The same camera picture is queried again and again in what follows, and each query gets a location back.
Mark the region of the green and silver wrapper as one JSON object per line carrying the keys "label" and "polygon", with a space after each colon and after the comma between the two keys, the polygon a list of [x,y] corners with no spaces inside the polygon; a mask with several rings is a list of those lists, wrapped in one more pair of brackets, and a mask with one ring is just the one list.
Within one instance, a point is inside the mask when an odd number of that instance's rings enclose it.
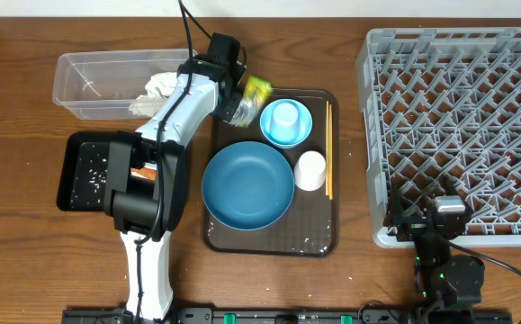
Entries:
{"label": "green and silver wrapper", "polygon": [[273,85],[266,79],[250,76],[229,124],[240,128],[248,127],[260,113],[273,90]]}

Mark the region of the white paper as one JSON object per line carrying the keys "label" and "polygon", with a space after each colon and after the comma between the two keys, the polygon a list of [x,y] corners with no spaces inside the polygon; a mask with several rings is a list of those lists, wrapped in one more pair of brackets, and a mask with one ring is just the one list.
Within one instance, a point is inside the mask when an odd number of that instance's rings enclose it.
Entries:
{"label": "white paper", "polygon": [[167,98],[174,92],[176,83],[176,72],[155,74],[145,85],[147,97],[149,99]]}
{"label": "white paper", "polygon": [[153,117],[166,100],[166,97],[141,94],[130,104],[128,110],[136,116]]}

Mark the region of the large blue plate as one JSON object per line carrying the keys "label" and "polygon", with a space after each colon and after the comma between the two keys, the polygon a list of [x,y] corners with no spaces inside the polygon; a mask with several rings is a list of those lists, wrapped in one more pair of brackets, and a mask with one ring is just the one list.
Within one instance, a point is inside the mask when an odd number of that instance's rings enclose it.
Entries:
{"label": "large blue plate", "polygon": [[288,160],[275,148],[256,141],[221,149],[202,177],[208,212],[234,230],[260,230],[274,224],[291,206],[294,192]]}

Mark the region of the orange carrot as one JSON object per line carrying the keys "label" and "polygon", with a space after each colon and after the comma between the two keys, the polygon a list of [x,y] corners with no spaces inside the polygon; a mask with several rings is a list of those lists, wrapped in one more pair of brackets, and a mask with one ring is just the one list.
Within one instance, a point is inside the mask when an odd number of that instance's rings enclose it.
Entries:
{"label": "orange carrot", "polygon": [[132,176],[142,178],[142,179],[147,179],[150,181],[155,181],[156,177],[157,177],[157,171],[147,168],[147,167],[143,167],[143,168],[133,168],[132,167],[130,169],[130,174]]}

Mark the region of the pile of white rice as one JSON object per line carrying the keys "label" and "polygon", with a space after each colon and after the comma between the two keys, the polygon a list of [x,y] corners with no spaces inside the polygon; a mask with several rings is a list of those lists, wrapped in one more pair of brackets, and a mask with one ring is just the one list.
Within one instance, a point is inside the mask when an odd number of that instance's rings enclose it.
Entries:
{"label": "pile of white rice", "polygon": [[103,209],[108,165],[107,144],[85,142],[78,150],[70,209],[99,212]]}

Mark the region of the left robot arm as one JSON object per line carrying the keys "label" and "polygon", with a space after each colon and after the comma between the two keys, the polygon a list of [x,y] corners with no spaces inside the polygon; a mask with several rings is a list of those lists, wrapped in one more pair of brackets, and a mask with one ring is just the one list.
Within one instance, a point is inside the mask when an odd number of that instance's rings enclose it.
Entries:
{"label": "left robot arm", "polygon": [[236,117],[245,71],[238,58],[190,57],[150,119],[110,142],[103,210],[127,254],[126,312],[135,323],[158,323],[170,309],[169,246],[186,204],[186,149],[209,115],[228,122]]}

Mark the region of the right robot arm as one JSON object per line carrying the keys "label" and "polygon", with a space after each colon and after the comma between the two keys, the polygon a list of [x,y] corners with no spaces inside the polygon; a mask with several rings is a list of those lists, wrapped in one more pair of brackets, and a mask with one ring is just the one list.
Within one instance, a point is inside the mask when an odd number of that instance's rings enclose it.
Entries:
{"label": "right robot arm", "polygon": [[416,251],[415,285],[425,300],[400,316],[400,323],[473,323],[472,306],[481,302],[485,266],[476,256],[452,254],[472,208],[448,187],[446,195],[428,201],[419,214],[404,214],[403,195],[390,186],[390,217],[398,241],[411,241]]}

